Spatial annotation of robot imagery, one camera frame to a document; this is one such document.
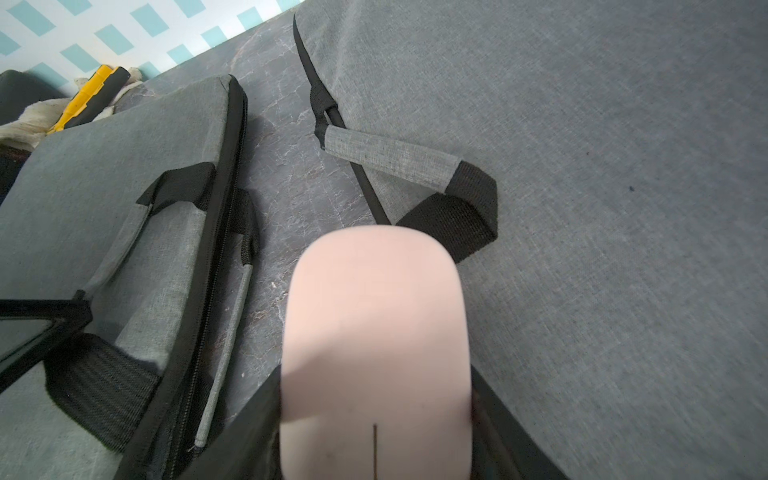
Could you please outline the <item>grey laptop bag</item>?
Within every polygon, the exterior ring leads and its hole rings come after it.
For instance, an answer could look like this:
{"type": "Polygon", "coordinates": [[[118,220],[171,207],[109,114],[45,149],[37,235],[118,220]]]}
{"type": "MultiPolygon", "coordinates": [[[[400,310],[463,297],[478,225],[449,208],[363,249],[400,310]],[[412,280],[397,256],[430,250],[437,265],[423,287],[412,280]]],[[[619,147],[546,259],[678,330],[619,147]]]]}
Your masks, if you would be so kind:
{"type": "Polygon", "coordinates": [[[398,222],[466,162],[476,368],[540,468],[767,475],[767,5],[307,1],[328,152],[398,222]]]}
{"type": "Polygon", "coordinates": [[[173,479],[207,447],[259,252],[248,99],[211,77],[55,133],[1,205],[1,301],[92,321],[1,391],[5,479],[173,479]]]}

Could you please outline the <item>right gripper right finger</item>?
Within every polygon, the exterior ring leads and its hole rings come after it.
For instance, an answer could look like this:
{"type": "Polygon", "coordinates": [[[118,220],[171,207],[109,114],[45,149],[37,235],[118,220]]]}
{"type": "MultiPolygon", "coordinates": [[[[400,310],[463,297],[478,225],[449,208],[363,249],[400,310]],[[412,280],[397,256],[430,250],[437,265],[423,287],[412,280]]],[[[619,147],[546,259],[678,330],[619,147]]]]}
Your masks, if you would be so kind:
{"type": "Polygon", "coordinates": [[[513,417],[480,372],[471,367],[471,479],[560,479],[567,476],[513,417]]]}

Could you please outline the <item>pink mouse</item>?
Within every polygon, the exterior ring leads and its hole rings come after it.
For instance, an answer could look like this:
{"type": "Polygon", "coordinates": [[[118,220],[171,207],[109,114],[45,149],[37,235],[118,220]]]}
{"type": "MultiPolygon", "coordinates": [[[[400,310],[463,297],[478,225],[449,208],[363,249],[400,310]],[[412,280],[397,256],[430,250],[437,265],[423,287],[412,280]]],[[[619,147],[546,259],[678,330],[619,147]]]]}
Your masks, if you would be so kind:
{"type": "Polygon", "coordinates": [[[468,327],[447,250],[394,226],[314,241],[291,279],[280,389],[286,479],[468,478],[468,327]]]}

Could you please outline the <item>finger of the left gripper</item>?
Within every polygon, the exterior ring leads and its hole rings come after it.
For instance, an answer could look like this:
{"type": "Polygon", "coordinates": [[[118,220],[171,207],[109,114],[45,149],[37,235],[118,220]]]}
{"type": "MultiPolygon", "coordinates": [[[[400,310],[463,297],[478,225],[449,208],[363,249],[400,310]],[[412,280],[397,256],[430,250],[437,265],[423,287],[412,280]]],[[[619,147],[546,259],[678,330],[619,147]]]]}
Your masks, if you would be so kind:
{"type": "Polygon", "coordinates": [[[89,304],[75,300],[1,301],[1,391],[92,321],[89,304]]]}

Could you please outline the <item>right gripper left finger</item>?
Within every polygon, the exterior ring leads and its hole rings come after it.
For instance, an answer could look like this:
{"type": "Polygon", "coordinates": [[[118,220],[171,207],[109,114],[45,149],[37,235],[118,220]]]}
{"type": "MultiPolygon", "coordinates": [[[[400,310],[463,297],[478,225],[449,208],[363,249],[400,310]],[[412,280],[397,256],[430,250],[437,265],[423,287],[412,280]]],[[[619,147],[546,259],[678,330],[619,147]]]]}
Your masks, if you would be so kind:
{"type": "Polygon", "coordinates": [[[182,473],[183,479],[280,479],[281,368],[276,367],[235,420],[182,473]]]}

